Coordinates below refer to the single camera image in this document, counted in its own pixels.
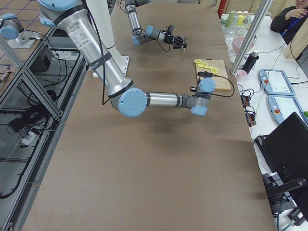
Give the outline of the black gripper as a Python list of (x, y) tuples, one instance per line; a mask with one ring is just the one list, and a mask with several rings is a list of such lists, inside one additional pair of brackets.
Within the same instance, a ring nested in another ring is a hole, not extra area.
[(181, 36), (174, 36), (172, 34), (173, 29), (174, 29), (173, 25), (166, 27), (164, 43), (166, 43), (168, 45), (172, 45), (173, 49), (181, 49), (181, 47), (182, 47), (182, 37)]

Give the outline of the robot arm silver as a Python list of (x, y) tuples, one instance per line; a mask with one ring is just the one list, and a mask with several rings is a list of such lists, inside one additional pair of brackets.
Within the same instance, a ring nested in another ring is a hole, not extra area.
[(192, 87), (192, 95), (145, 92), (124, 74), (124, 57), (105, 42), (114, 41), (110, 11), (98, 0), (41, 0), (40, 20), (65, 31), (84, 56), (89, 67), (103, 82), (103, 93), (112, 106), (126, 117), (140, 116), (148, 106), (187, 108), (204, 116), (208, 110), (215, 81), (209, 72)]
[(172, 34), (174, 26), (169, 25), (165, 30), (155, 28), (154, 26), (147, 26), (144, 30), (138, 20), (137, 7), (150, 3), (150, 0), (126, 0), (125, 1), (125, 12), (129, 18), (130, 26), (132, 29), (132, 42), (134, 45), (139, 46), (141, 44), (150, 41), (162, 41), (169, 45), (168, 50), (162, 49), (165, 52), (170, 51), (170, 46), (173, 49), (180, 49), (184, 51), (187, 48), (187, 38), (181, 36), (175, 36)]

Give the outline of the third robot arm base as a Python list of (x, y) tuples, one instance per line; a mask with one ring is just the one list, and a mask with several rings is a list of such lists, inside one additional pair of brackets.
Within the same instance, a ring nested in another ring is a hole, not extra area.
[(26, 31), (14, 13), (0, 16), (0, 35), (8, 39), (11, 48), (30, 48), (38, 37), (37, 32)]

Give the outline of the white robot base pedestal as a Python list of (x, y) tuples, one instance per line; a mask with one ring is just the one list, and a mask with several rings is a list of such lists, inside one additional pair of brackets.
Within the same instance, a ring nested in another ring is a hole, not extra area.
[(116, 49), (107, 1), (86, 0), (86, 3), (94, 18), (103, 44), (111, 53), (121, 72), (126, 76), (129, 57), (122, 56)]

